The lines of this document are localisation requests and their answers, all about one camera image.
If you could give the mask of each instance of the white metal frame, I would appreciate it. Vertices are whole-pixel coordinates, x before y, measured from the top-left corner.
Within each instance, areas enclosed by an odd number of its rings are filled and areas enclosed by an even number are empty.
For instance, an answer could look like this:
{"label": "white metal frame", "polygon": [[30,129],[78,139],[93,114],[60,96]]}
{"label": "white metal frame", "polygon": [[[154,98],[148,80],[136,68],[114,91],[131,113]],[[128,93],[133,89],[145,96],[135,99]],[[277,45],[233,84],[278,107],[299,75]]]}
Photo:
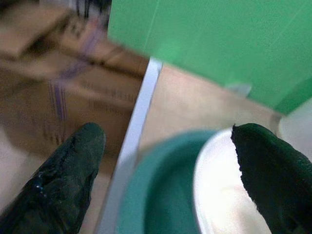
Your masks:
{"label": "white metal frame", "polygon": [[97,234],[115,233],[123,194],[135,169],[141,133],[161,67],[161,62],[150,59],[106,195],[102,217],[95,232]]}

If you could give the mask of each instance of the green wall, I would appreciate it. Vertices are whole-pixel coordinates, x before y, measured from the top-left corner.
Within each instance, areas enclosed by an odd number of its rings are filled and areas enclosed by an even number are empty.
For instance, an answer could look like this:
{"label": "green wall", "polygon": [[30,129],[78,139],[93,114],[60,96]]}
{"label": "green wall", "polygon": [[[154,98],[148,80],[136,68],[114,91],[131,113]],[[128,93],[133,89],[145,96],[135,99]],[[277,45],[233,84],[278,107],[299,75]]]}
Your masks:
{"label": "green wall", "polygon": [[311,0],[113,0],[109,36],[283,113],[312,97]]}

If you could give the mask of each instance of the green bowl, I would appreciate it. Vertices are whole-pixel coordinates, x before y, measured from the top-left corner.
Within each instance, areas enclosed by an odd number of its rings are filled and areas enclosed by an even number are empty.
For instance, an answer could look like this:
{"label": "green bowl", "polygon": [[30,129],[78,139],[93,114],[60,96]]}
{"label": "green bowl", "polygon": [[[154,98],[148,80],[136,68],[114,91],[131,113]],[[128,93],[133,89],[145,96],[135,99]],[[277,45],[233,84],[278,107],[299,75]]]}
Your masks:
{"label": "green bowl", "polygon": [[199,233],[193,205],[197,155],[216,131],[178,135],[144,156],[122,203],[117,234]]}

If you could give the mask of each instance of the dark green glove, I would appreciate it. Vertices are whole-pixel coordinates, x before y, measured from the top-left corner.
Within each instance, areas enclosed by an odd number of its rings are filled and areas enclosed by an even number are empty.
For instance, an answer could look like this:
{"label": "dark green glove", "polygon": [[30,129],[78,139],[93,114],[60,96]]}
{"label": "dark green glove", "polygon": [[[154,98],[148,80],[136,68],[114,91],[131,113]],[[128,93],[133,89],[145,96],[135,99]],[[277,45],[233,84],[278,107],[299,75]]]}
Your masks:
{"label": "dark green glove", "polygon": [[104,145],[104,132],[94,123],[71,135],[0,216],[0,234],[78,233]]}
{"label": "dark green glove", "polygon": [[241,179],[273,234],[312,234],[312,164],[258,124],[233,127]]}

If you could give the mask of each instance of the brown cardboard box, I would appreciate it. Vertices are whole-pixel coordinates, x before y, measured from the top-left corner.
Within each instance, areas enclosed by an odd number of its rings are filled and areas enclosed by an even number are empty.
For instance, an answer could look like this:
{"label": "brown cardboard box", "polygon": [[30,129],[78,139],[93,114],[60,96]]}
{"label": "brown cardboard box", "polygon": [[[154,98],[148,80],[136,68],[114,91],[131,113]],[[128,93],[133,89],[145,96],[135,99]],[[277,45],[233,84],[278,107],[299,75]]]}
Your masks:
{"label": "brown cardboard box", "polygon": [[8,7],[0,15],[0,55],[19,58],[32,43],[69,14],[66,8],[28,1]]}
{"label": "brown cardboard box", "polygon": [[73,17],[65,29],[60,26],[47,40],[57,43],[68,54],[141,78],[147,68],[147,58],[110,42],[96,21]]}
{"label": "brown cardboard box", "polygon": [[0,60],[0,74],[33,81],[1,98],[2,123],[59,145],[82,124],[96,122],[107,135],[106,153],[117,155],[141,81],[55,50],[32,56]]}

